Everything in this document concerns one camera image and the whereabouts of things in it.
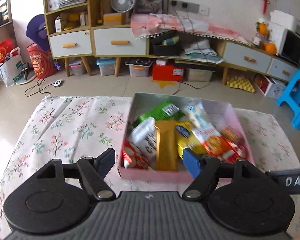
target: floral tablecloth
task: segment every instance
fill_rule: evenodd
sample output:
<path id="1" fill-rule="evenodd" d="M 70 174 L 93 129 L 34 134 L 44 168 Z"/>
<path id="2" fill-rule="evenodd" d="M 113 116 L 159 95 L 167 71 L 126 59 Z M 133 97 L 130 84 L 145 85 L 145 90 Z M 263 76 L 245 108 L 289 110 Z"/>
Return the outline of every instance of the floral tablecloth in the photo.
<path id="1" fill-rule="evenodd" d="M 85 156 L 97 157 L 109 147 L 120 152 L 130 105 L 131 98 L 116 97 L 49 96 L 42 100 L 21 133 L 0 183 L 1 238 L 10 233 L 2 212 L 4 200 L 45 163 L 54 158 L 73 163 Z M 243 109 L 237 109 L 237 115 L 258 168 L 268 171 L 300 167 L 288 138 L 273 116 Z M 182 193 L 188 186 L 123 180 L 116 167 L 105 181 L 116 194 L 122 190 Z M 293 199 L 296 213 L 288 232 L 295 236 L 300 234 L 300 195 Z"/>

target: bag handle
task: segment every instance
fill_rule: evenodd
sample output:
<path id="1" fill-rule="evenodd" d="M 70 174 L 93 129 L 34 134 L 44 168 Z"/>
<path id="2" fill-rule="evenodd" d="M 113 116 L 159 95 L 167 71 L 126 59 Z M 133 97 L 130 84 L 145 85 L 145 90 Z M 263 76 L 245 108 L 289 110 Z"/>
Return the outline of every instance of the bag handle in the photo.
<path id="1" fill-rule="evenodd" d="M 16 47 L 16 48 L 14 48 L 11 52 L 10 52 L 10 57 L 13 57 L 13 52 L 15 52 L 15 51 L 18 51 L 18 55 L 20 55 L 20 48 L 19 47 Z"/>

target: yellow snack package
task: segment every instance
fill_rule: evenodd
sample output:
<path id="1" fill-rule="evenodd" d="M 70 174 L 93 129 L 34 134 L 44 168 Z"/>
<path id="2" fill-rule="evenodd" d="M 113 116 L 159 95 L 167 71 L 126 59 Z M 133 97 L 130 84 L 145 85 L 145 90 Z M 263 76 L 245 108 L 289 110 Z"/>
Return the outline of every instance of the yellow snack package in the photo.
<path id="1" fill-rule="evenodd" d="M 191 131 L 194 129 L 194 125 L 189 121 L 176 123 L 175 134 L 178 145 L 178 154 L 181 159 L 184 148 L 190 148 L 196 154 L 206 154 L 207 151 Z"/>
<path id="2" fill-rule="evenodd" d="M 155 121 L 157 133 L 157 171 L 178 171 L 178 152 L 176 145 L 175 120 Z"/>

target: electric fan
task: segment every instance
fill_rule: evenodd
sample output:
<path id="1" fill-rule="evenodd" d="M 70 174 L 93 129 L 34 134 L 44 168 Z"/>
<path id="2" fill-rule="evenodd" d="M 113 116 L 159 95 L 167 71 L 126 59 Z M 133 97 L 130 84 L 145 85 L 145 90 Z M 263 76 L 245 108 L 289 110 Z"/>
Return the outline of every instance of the electric fan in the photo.
<path id="1" fill-rule="evenodd" d="M 136 0 L 111 0 L 111 7 L 116 12 L 124 13 L 131 10 Z"/>

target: egg carton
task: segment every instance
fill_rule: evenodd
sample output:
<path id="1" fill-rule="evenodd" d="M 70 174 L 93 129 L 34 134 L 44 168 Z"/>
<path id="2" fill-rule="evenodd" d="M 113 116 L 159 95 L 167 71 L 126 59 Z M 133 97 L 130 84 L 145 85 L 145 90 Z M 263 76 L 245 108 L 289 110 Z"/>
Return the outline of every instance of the egg carton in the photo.
<path id="1" fill-rule="evenodd" d="M 231 88 L 238 88 L 245 90 L 250 93 L 254 93 L 255 89 L 253 88 L 253 85 L 249 81 L 249 79 L 242 77 L 242 76 L 234 76 L 234 77 L 228 77 L 227 80 L 227 86 Z"/>

